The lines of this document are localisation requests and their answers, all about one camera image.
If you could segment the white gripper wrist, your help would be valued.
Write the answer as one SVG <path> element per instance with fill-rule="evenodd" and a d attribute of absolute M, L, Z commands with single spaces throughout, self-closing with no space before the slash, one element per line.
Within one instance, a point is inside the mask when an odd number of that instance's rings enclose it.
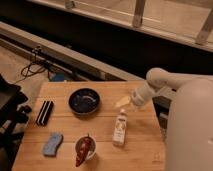
<path fill-rule="evenodd" d="M 136 106 L 144 106 L 155 95 L 154 89 L 145 82 L 142 86 L 136 88 L 130 96 L 125 96 L 116 102 L 115 107 L 120 108 L 128 105 L 131 101 Z"/>

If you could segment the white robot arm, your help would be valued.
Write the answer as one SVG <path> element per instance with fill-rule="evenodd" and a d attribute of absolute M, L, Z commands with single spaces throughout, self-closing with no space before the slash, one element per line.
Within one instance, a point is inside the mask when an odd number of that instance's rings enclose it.
<path fill-rule="evenodd" d="M 213 171 L 213 75 L 152 68 L 116 107 L 144 106 L 164 87 L 176 91 L 167 121 L 165 171 Z"/>

